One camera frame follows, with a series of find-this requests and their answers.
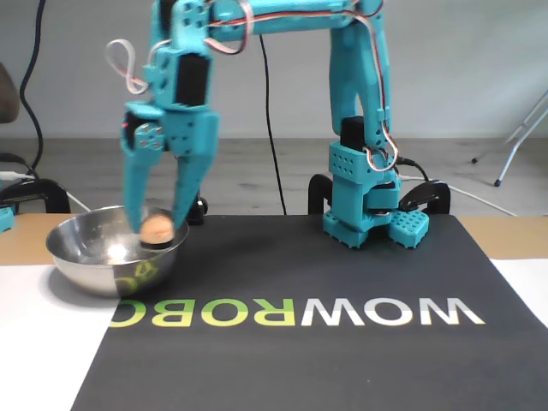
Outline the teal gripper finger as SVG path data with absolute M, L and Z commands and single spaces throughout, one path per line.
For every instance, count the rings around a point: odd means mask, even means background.
M 200 188 L 212 164 L 211 155 L 190 154 L 177 158 L 176 191 L 172 207 L 176 229 L 185 222 L 189 225 L 204 223 L 208 205 L 200 196 Z
M 140 231 L 151 168 L 159 164 L 164 152 L 164 131 L 155 122 L 146 122 L 133 131 L 133 145 L 122 140 L 123 204 L 129 227 Z

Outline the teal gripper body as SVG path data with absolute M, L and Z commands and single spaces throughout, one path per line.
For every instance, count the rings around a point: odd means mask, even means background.
M 217 121 L 208 103 L 211 56 L 160 42 L 151 50 L 145 74 L 151 97 L 125 104 L 125 129 L 133 132 L 147 122 L 162 130 L 165 150 L 180 157 L 201 152 L 208 122 Z

